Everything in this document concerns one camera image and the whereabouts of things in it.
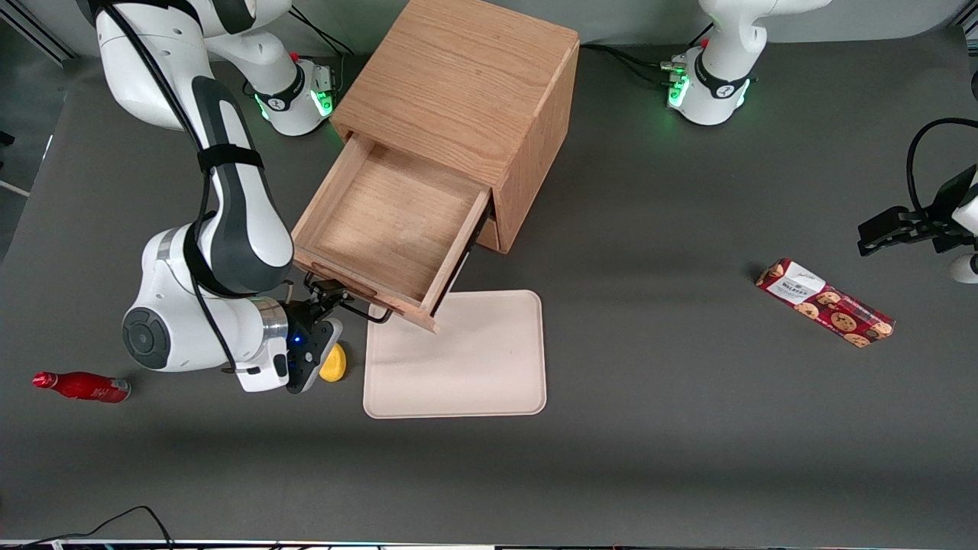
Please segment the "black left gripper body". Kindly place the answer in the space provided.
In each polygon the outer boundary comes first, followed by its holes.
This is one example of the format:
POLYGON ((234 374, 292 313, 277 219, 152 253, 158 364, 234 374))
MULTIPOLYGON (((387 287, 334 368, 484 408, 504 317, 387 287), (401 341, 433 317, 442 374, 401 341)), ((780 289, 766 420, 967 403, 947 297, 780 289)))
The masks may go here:
POLYGON ((936 253, 958 246, 976 248, 976 230, 968 229, 951 217, 967 203, 967 199, 976 198, 976 166, 968 167, 940 185, 930 205, 921 204, 915 183, 909 183, 909 198, 925 224, 920 234, 925 240, 934 241, 936 253))

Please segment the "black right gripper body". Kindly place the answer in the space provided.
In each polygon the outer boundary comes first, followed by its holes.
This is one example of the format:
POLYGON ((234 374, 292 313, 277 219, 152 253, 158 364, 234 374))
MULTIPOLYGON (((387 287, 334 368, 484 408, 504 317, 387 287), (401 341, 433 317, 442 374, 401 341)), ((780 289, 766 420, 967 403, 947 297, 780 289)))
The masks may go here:
POLYGON ((289 302, 290 337, 332 337, 338 334, 332 311, 335 302, 331 299, 311 299, 289 302))

